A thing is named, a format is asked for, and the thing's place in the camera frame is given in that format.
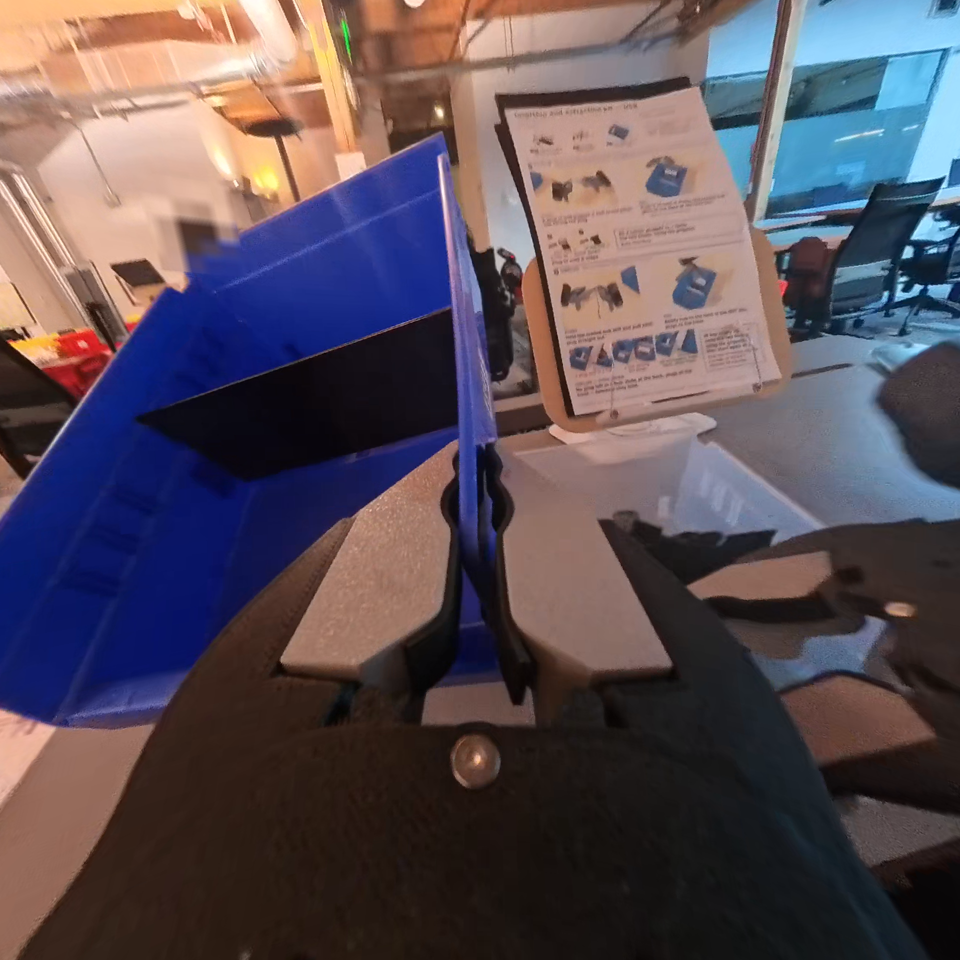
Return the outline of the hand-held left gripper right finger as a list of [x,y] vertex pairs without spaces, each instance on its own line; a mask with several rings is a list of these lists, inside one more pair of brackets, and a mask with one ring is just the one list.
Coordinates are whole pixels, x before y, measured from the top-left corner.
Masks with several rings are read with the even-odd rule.
[[510,700],[669,676],[673,661],[594,506],[502,446],[486,449],[493,548],[486,602]]

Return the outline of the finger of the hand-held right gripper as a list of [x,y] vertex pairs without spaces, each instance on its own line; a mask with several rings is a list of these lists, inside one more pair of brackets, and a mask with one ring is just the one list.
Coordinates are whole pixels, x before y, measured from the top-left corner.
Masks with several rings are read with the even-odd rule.
[[934,756],[937,731],[906,687],[849,671],[833,671],[778,692],[819,769],[898,756]]
[[743,623],[861,623],[843,598],[856,569],[836,570],[825,551],[726,566],[690,583],[690,594],[720,618]]

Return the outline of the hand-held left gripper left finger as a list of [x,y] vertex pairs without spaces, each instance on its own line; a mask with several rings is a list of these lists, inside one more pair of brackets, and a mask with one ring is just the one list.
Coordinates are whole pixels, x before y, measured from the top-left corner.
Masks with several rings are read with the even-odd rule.
[[456,623],[450,441],[353,518],[280,657],[297,677],[429,687]]

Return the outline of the blue plastic bin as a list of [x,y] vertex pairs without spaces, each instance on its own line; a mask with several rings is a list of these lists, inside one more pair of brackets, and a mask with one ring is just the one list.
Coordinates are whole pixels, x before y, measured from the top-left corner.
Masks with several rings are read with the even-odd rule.
[[149,308],[2,517],[2,710],[157,716],[213,638],[457,425],[243,481],[139,415],[450,308],[441,135],[258,223]]

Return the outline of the clear plastic container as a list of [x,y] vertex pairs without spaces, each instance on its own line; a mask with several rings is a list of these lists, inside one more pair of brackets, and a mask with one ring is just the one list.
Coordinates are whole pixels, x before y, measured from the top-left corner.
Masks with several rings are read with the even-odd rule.
[[[822,527],[722,446],[692,435],[600,435],[515,454],[558,488],[590,502],[602,520],[631,512],[669,535],[773,531],[774,545]],[[740,621],[727,625],[777,690],[834,670],[898,682],[884,656],[882,620],[868,618],[853,631],[820,627],[810,634]]]

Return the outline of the white stand base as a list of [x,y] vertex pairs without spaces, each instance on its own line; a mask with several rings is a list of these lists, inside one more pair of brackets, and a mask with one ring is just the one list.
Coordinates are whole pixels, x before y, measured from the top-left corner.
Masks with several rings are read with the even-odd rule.
[[697,437],[714,431],[716,427],[717,421],[713,417],[700,413],[688,413],[583,433],[571,432],[553,424],[547,428],[547,432],[564,445],[576,446],[598,444],[603,438],[638,439],[672,435]]

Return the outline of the black bin divider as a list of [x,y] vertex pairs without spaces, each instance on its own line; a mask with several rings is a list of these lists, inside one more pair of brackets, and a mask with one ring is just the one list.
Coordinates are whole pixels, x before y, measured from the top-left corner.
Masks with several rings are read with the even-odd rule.
[[139,414],[137,422],[243,481],[450,429],[458,423],[452,310]]

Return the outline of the brown office chair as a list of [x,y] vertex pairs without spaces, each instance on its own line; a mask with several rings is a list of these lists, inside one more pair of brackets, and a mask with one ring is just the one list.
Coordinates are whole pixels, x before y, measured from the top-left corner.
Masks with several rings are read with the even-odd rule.
[[792,335],[818,333],[830,313],[834,250],[817,236],[804,236],[786,252],[781,301],[792,318]]

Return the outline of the printed instruction sheet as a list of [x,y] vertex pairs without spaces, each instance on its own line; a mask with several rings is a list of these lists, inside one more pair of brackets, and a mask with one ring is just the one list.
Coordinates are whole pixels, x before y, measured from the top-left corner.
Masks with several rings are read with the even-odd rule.
[[494,101],[568,414],[779,377],[750,223],[690,78]]

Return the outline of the black mesh office chair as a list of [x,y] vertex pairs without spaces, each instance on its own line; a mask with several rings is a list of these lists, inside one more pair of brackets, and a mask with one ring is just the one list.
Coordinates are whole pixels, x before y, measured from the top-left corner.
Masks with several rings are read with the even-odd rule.
[[841,334],[847,318],[891,294],[907,242],[943,184],[942,177],[880,183],[846,238],[829,252],[810,330]]

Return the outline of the red crates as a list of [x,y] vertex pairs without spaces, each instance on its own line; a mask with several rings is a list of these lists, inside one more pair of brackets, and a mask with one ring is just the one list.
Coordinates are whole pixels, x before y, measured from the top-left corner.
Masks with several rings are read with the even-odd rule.
[[87,395],[114,357],[89,328],[29,338],[14,347],[76,401]]

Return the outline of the black floor lamp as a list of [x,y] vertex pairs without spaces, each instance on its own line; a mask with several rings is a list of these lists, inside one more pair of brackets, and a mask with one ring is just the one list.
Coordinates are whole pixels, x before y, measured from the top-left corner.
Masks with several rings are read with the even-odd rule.
[[286,140],[288,138],[298,138],[302,129],[303,125],[298,120],[284,115],[252,121],[243,127],[244,133],[249,137],[273,141],[295,204],[302,200],[302,193],[286,146]]

